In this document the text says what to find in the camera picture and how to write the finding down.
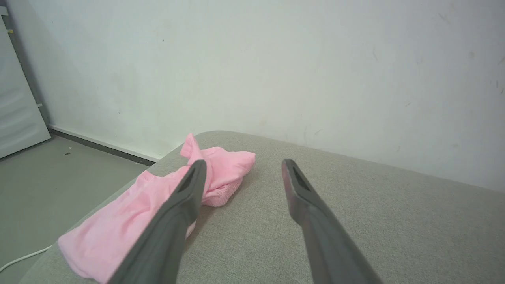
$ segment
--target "white wall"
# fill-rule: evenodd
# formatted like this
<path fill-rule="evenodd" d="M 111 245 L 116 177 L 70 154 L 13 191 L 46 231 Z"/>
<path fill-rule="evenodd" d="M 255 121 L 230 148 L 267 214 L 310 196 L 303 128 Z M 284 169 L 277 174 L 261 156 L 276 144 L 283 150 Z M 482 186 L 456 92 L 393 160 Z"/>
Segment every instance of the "white wall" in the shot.
<path fill-rule="evenodd" d="M 505 2 L 9 1 L 52 124 L 234 130 L 505 190 Z"/>

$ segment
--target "crumpled pink fabric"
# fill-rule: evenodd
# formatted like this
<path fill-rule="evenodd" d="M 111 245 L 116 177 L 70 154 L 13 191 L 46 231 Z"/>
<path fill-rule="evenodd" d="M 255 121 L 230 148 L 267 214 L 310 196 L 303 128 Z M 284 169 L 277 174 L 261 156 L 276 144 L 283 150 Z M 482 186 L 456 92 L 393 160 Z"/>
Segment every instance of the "crumpled pink fabric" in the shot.
<path fill-rule="evenodd" d="M 208 206 L 224 205 L 255 163 L 255 154 L 250 152 L 227 152 L 221 147 L 201 151 L 193 134 L 186 138 L 181 155 L 188 158 L 187 166 L 163 177 L 143 172 L 117 199 L 58 239 L 74 272 L 107 282 L 194 161 L 205 159 L 207 163 L 201 202 Z"/>

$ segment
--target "pink cloth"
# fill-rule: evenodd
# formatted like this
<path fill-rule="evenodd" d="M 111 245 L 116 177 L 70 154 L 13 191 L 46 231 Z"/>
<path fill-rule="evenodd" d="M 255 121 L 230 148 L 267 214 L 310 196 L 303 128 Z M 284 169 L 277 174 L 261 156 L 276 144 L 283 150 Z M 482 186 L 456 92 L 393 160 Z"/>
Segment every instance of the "pink cloth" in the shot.
<path fill-rule="evenodd" d="M 163 177 L 143 172 L 127 191 L 58 239 L 74 272 L 105 283 L 194 161 L 207 163 L 201 202 L 208 206 L 224 205 L 255 163 L 254 153 L 227 152 L 221 147 L 201 151 L 193 134 L 186 138 L 181 155 L 189 159 L 187 166 Z"/>

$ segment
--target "white baseboard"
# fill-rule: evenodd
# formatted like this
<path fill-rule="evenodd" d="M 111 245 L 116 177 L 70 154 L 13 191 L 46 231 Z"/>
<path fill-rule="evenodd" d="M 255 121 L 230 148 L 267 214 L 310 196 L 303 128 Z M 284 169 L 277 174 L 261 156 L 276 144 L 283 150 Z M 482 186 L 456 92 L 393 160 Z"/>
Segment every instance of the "white baseboard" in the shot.
<path fill-rule="evenodd" d="M 159 159 L 157 159 L 157 158 L 155 158 L 155 157 L 147 156 L 147 155 L 144 155 L 144 154 L 141 154 L 141 153 L 138 153 L 138 152 L 132 151 L 132 150 L 125 149 L 125 148 L 123 148 L 123 147 L 119 147 L 119 146 L 112 145 L 112 144 L 109 144 L 109 143 L 106 143 L 106 142 L 103 142 L 103 141 L 100 141 L 100 140 L 97 140 L 97 139 L 93 139 L 93 138 L 91 138 L 91 137 L 87 137 L 87 136 L 84 136 L 84 135 L 80 135 L 79 133 L 75 133 L 75 132 L 73 132 L 73 131 L 70 131 L 70 130 L 67 130 L 67 129 L 61 128 L 61 127 L 56 126 L 56 125 L 48 124 L 47 126 L 48 126 L 49 128 L 51 128 L 51 129 L 56 130 L 56 131 L 63 132 L 63 133 L 65 133 L 65 134 L 72 135 L 72 136 L 75 136 L 75 137 L 77 137 L 77 138 L 81 138 L 81 139 L 84 139 L 84 140 L 87 140 L 87 141 L 90 141 L 90 142 L 93 142 L 93 143 L 96 143 L 96 144 L 100 144 L 100 145 L 102 145 L 102 146 L 109 147 L 109 148 L 112 148 L 112 149 L 114 149 L 114 150 L 118 150 L 118 151 L 121 151 L 121 152 L 125 152 L 125 153 L 127 153 L 127 154 L 134 155 L 134 156 L 137 156 L 137 157 L 140 157 L 140 158 L 146 159 L 146 160 L 150 160 L 150 161 L 153 161 L 153 162 L 157 162 L 157 161 L 159 161 Z"/>

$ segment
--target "ribbed pink fabric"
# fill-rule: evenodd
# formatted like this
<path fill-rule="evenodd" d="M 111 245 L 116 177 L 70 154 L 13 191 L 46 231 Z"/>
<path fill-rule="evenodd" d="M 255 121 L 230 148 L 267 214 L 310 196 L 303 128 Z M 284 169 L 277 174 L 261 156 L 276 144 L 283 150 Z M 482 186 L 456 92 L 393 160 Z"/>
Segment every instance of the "ribbed pink fabric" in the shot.
<path fill-rule="evenodd" d="M 181 155 L 188 158 L 187 166 L 163 177 L 143 172 L 127 191 L 58 239 L 75 273 L 107 282 L 196 160 L 207 163 L 202 204 L 208 206 L 224 205 L 255 163 L 255 154 L 250 152 L 227 152 L 220 147 L 201 151 L 193 134 L 186 138 Z"/>

